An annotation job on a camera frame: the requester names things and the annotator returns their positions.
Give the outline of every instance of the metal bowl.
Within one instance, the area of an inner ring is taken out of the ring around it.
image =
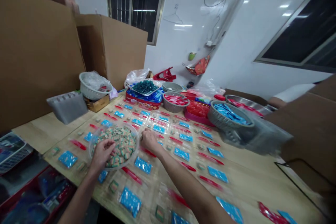
[[[264,116],[272,113],[271,110],[269,110],[268,108],[265,108],[264,106],[260,105],[259,103],[256,103],[254,101],[248,100],[248,99],[240,97],[240,96],[234,96],[234,95],[228,94],[228,95],[225,96],[225,98],[226,98],[226,101],[230,104],[232,104],[232,103],[229,101],[229,99],[232,99],[236,102],[240,102],[240,103],[245,104],[246,106],[254,108],[255,110],[257,110],[258,112],[260,112]]]

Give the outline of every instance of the fluorescent light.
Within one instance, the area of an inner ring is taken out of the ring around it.
[[[155,12],[156,10],[133,10],[133,11]]]
[[[309,15],[298,15],[297,18],[307,18]]]
[[[181,26],[181,27],[187,27],[188,26],[189,27],[189,26],[192,26],[192,25],[191,24],[185,24],[185,25],[184,24],[178,24],[178,25],[176,24],[175,26]]]
[[[291,16],[292,13],[291,12],[285,12],[284,14],[282,14],[283,16]]]

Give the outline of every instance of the red plastic stool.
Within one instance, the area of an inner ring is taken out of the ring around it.
[[[172,75],[170,72],[170,69],[172,69],[173,67],[170,67],[160,73],[157,73],[156,75],[153,76],[153,80],[157,80],[157,81],[169,81],[169,82],[173,82],[173,80],[176,79],[176,75]]]

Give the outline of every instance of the person's left hand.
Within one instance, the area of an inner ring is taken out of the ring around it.
[[[90,171],[94,174],[100,174],[104,169],[105,163],[111,156],[116,143],[111,139],[105,139],[97,144],[92,158]]]

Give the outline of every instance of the red lid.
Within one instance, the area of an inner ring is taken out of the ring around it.
[[[214,97],[215,97],[217,100],[225,100],[225,97],[222,96],[222,95],[219,95],[219,94],[215,94]]]

